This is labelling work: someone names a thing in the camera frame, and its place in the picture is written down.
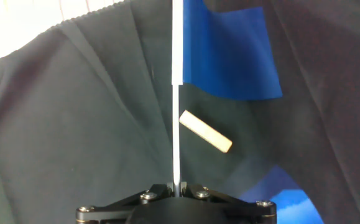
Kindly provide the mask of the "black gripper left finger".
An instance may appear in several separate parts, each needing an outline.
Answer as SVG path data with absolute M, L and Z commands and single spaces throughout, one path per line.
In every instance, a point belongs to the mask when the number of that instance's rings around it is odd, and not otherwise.
M 154 184 L 150 189 L 107 206 L 81 206 L 76 210 L 76 223 L 104 223 L 111 220 L 126 220 L 138 205 L 145 205 L 174 196 L 172 188 L 172 183 Z

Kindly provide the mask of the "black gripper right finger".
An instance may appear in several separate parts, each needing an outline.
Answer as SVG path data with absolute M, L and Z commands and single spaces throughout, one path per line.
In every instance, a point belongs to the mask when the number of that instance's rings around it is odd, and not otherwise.
M 245 202 L 200 184 L 181 184 L 182 196 L 209 205 L 230 220 L 244 220 L 252 224 L 276 224 L 276 204 L 270 200 Z

